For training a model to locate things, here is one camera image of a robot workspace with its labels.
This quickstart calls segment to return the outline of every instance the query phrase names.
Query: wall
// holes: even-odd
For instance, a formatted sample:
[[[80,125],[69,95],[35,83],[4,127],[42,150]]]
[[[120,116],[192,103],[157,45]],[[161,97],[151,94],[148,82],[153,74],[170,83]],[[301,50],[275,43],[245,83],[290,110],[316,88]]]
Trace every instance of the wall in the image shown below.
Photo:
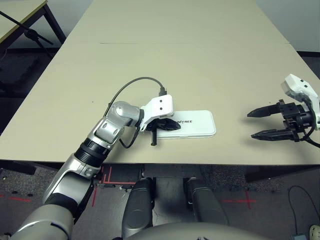
[[[320,0],[256,0],[297,51],[320,52]]]
[[[52,13],[66,35],[72,31],[92,2],[92,0],[48,1]],[[320,0],[256,0],[256,3],[297,51],[320,52]],[[44,17],[32,27],[55,43],[54,46],[49,44],[45,46],[60,46]],[[11,45],[11,48],[36,47],[35,43],[24,36]]]

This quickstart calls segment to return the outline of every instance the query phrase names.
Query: table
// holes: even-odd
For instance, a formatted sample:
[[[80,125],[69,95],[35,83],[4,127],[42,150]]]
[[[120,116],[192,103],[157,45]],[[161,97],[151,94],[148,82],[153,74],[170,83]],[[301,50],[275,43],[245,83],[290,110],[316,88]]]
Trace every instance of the table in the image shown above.
[[[282,129],[282,116],[251,110],[293,102],[280,84],[293,73],[320,93],[320,80],[254,0],[95,0],[0,137],[0,159],[64,162],[101,118],[114,93],[142,76],[160,80],[178,110],[209,110],[211,138],[159,140],[142,133],[115,146],[107,163],[313,165],[320,149],[250,134]],[[142,106],[158,94],[149,81],[118,100]],[[126,131],[124,140],[132,135]],[[312,134],[320,140],[319,132]]]
[[[0,2],[0,10],[27,27],[44,16],[53,32],[64,43],[66,36],[47,5],[47,0],[7,0]],[[7,49],[24,29],[0,15],[0,52]]]

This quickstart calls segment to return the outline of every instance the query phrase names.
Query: white power bank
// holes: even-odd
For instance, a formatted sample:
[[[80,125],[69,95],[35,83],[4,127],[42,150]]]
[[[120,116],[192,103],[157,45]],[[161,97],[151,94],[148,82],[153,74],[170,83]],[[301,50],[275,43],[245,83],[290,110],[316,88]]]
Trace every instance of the white power bank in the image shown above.
[[[170,119],[181,128],[173,131],[157,129],[157,139],[210,138],[216,133],[214,117],[208,110],[175,111]]]

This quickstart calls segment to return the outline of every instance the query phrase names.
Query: silver robot arm segment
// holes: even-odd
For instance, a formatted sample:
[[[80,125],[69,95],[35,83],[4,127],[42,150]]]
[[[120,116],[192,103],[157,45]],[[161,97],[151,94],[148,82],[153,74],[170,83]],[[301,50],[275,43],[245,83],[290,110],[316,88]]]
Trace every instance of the silver robot arm segment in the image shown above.
[[[139,107],[124,101],[114,103],[57,172],[44,193],[43,206],[23,222],[11,239],[71,239],[74,222],[87,205],[101,164],[125,127],[139,126],[143,116]]]

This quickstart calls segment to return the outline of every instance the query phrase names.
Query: black cable on floor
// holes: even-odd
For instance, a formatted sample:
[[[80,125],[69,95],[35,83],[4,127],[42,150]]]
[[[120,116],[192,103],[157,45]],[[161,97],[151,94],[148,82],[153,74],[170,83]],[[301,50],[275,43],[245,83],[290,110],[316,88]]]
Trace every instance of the black cable on floor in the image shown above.
[[[293,217],[294,217],[295,234],[298,235],[297,216],[296,216],[296,212],[295,212],[294,208],[292,207],[291,198],[290,198],[290,192],[291,192],[291,190],[292,190],[293,188],[299,188],[299,189],[303,190],[303,191],[307,194],[307,196],[309,197],[309,199],[310,199],[310,201],[311,201],[311,203],[312,203],[312,205],[313,205],[314,211],[316,212],[319,220],[320,220],[320,215],[319,215],[319,213],[318,213],[318,210],[317,210],[317,207],[316,207],[316,205],[315,205],[315,202],[313,201],[313,199],[312,199],[312,197],[310,196],[310,194],[308,193],[308,191],[305,190],[302,186],[298,186],[298,185],[293,185],[293,186],[291,186],[291,187],[289,188],[289,190],[288,190],[288,200],[289,200],[290,208],[291,208],[291,210],[292,210]]]

